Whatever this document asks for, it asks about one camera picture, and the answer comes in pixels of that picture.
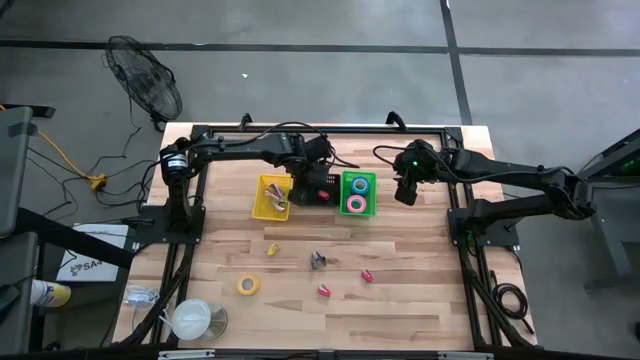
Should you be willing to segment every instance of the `gray floor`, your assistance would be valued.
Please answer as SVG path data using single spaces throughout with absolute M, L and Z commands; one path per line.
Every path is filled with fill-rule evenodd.
M 640 2 L 633 0 L 450 0 L 458 44 L 486 47 L 640 47 Z M 437 0 L 22 0 L 0 20 L 1 38 L 247 44 L 446 45 Z M 389 110 L 412 124 L 461 123 L 447 55 L 157 52 L 176 74 L 180 121 L 381 122 Z M 474 124 L 488 125 L 505 161 L 579 168 L 640 125 L 638 58 L 463 56 Z M 37 124 L 87 169 L 118 154 L 131 132 L 127 97 L 100 51 L 0 49 L 0 99 L 54 106 Z M 160 142 L 145 114 L 126 160 L 111 173 L 153 159 Z M 55 156 L 41 139 L 32 146 Z M 67 173 L 34 157 L 56 177 Z M 113 191 L 138 181 L 138 168 L 110 180 Z M 70 190 L 84 222 L 133 215 L 106 209 L 83 183 Z M 509 189 L 525 194 L 519 189 Z M 126 196 L 113 201 L 127 200 Z M 22 204 L 44 212 L 60 186 L 29 166 Z M 69 206 L 54 217 L 70 211 Z M 588 222 L 554 217 L 518 226 L 524 276 L 538 339 L 549 349 L 640 357 L 629 326 L 640 321 L 640 292 L 587 295 L 585 280 L 610 270 Z M 95 346 L 113 305 L 52 322 L 65 347 Z M 90 324 L 78 318 L 91 316 Z

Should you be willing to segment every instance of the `yellow cable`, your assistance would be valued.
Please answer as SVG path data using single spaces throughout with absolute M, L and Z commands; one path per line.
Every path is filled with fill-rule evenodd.
M 44 134 L 40 130 L 38 130 L 38 134 L 40 134 L 40 136 L 42 136 L 42 138 L 45 139 L 49 143 L 49 145 L 51 145 L 54 149 L 56 149 L 58 154 L 60 154 L 60 156 L 62 156 L 62 159 L 64 159 L 64 162 L 69 164 L 69 166 L 71 166 L 71 168 L 76 172 L 76 174 L 82 176 L 83 178 L 85 178 L 85 179 L 87 179 L 87 180 L 89 180 L 91 182 L 91 189 L 93 189 L 94 191 L 97 191 L 97 190 L 100 190 L 100 188 L 102 188 L 103 186 L 105 186 L 107 184 L 107 177 L 104 174 L 100 174 L 98 176 L 91 176 L 91 175 L 87 175 L 86 173 L 80 171 L 80 169 L 78 169 L 71 162 L 71 160 L 69 160 L 69 158 L 64 153 L 64 151 L 62 151 L 62 149 L 60 149 L 60 147 L 58 145 L 56 145 L 53 142 L 53 140 L 51 140 L 46 134 Z
M 60 156 L 62 156 L 62 159 L 64 159 L 64 162 L 69 164 L 69 166 L 71 166 L 71 168 L 73 170 L 75 170 L 78 175 L 86 177 L 86 178 L 89 178 L 89 176 L 87 176 L 87 174 L 83 173 L 82 171 L 80 171 L 80 169 L 78 169 L 75 165 L 73 165 L 71 160 L 69 160 L 69 158 L 67 157 L 67 155 L 65 155 L 65 153 L 62 151 L 62 149 L 60 149 L 60 147 L 58 147 L 58 145 L 56 145 L 51 139 L 49 139 L 49 137 L 47 135 L 45 135 L 40 130 L 38 130 L 38 134 L 40 134 L 40 136 L 42 136 L 42 138 L 45 139 L 49 143 L 49 145 L 53 146 L 53 148 L 56 149 L 58 154 L 60 154 Z

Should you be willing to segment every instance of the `yellow object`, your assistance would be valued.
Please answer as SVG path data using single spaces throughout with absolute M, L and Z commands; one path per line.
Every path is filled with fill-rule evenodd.
M 85 174 L 84 172 L 80 171 L 80 169 L 78 169 L 72 162 L 71 160 L 69 160 L 69 158 L 67 157 L 67 155 L 64 153 L 64 151 L 62 151 L 62 149 L 60 149 L 60 147 L 58 145 L 56 145 L 53 140 L 51 140 L 47 135 L 45 135 L 42 131 L 38 130 L 38 134 L 40 134 L 40 136 L 42 136 L 43 139 L 45 139 L 49 145 L 51 145 L 54 149 L 56 149 L 56 151 L 58 152 L 58 154 L 60 154 L 60 156 L 62 156 L 62 159 L 64 160 L 64 162 L 66 162 L 67 164 L 69 164 L 69 166 L 71 166 L 71 168 L 75 171 L 76 174 L 84 177 L 85 179 L 89 180 L 91 182 L 91 189 L 93 191 L 98 191 L 100 190 L 102 187 L 104 187 L 105 185 L 107 185 L 107 176 L 105 174 L 100 174 L 98 176 L 90 176 Z
M 285 198 L 289 196 L 289 191 L 293 187 L 293 179 L 289 175 L 260 175 L 258 189 L 256 190 L 256 200 L 253 203 L 251 216 L 254 219 L 287 221 L 289 219 L 289 202 L 285 205 L 284 211 L 278 211 L 273 206 L 273 201 L 264 191 L 271 184 L 278 186 L 284 192 Z
M 278 244 L 271 244 L 269 245 L 269 251 L 267 252 L 267 254 L 269 256 L 273 256 L 278 252 L 278 250 L 280 250 L 280 247 L 278 246 Z
M 36 306 L 60 307 L 69 301 L 71 288 L 54 282 L 33 280 L 30 303 Z
M 260 288 L 260 281 L 255 275 L 243 275 L 238 280 L 238 292 L 244 296 L 255 294 Z

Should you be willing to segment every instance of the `spray can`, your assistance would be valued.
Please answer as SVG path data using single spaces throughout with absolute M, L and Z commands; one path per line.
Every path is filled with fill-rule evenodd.
M 33 280 L 31 282 L 31 305 L 60 307 L 69 301 L 71 288 L 58 283 Z

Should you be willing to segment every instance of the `pink tape roll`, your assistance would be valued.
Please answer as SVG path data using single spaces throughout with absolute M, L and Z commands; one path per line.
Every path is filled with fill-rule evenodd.
M 353 206 L 354 201 L 356 202 L 356 205 L 358 203 L 360 203 L 360 206 L 359 207 L 358 206 L 354 207 Z M 359 213 L 363 212 L 366 208 L 367 208 L 367 200 L 365 200 L 360 195 L 351 195 L 347 199 L 347 210 L 349 210 L 349 212 L 359 214 Z

